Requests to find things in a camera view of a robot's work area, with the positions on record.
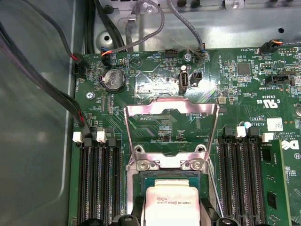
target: white cpu label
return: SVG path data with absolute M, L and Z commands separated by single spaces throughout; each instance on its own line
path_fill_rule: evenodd
M 189 186 L 156 186 L 146 191 L 147 226 L 199 226 L 198 190 Z

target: white label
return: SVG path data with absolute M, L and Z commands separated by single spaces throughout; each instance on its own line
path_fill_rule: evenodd
M 283 131 L 282 118 L 267 119 L 268 131 Z

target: green circuit board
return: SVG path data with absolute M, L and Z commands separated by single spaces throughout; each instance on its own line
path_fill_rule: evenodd
M 185 51 L 180 51 L 174 58 L 165 58 L 164 51 L 112 54 L 111 68 L 119 69 L 127 78 L 126 87 L 119 93 L 109 93 L 100 84 L 100 77 L 110 69 L 102 64 L 101 56 L 84 55 L 91 66 L 84 78 L 77 79 L 75 98 L 88 124 L 92 128 L 110 128 L 106 132 L 107 138 L 115 138 L 119 143 L 121 187 L 118 213 L 126 213 L 126 165 L 130 158 L 124 107 L 148 105 L 158 97 L 184 96 L 192 103 L 220 105 L 210 152 L 219 192 L 218 137 L 225 125 L 235 129 L 247 122 L 259 128 L 260 135 L 273 133 L 273 139 L 282 141 L 291 219 L 301 223 L 301 117 L 297 114 L 301 102 L 301 48 L 282 47 L 264 56 L 259 54 L 258 48 L 209 49 L 203 64 L 195 62 L 194 54 L 190 62 L 184 61 L 184 54 Z M 190 76 L 201 73 L 202 80 L 198 85 L 190 84 L 186 92 L 179 93 L 178 77 L 183 65 Z M 266 78 L 284 72 L 292 74 L 293 84 L 265 85 Z M 93 100 L 87 99 L 88 92 L 95 94 Z M 143 146 L 146 152 L 175 155 L 193 152 L 198 144 L 206 144 L 213 117 L 165 109 L 160 115 L 130 117 L 129 124 L 134 145 Z M 77 125 L 74 130 L 80 131 Z M 96 130 L 92 131 L 95 139 Z M 112 160 L 108 164 L 113 164 L 114 156 L 108 154 L 108 157 Z M 82 183 L 80 167 L 79 148 L 74 145 L 69 225 L 78 217 L 79 185 Z M 101 207 L 95 217 L 101 217 L 100 211 Z

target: capacitor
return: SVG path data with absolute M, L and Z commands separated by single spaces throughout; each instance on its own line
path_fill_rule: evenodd
M 301 107 L 297 107 L 296 114 L 301 117 Z
M 246 121 L 246 122 L 244 123 L 244 127 L 245 127 L 246 129 L 250 128 L 251 126 L 252 126 L 252 124 L 251 124 L 249 121 Z

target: dell logo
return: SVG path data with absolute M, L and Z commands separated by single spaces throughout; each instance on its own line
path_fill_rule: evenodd
M 292 140 L 290 142 L 284 140 L 281 142 L 282 148 L 284 150 L 287 150 L 289 148 L 293 149 L 293 150 L 298 150 L 299 149 L 299 142 L 297 140 Z

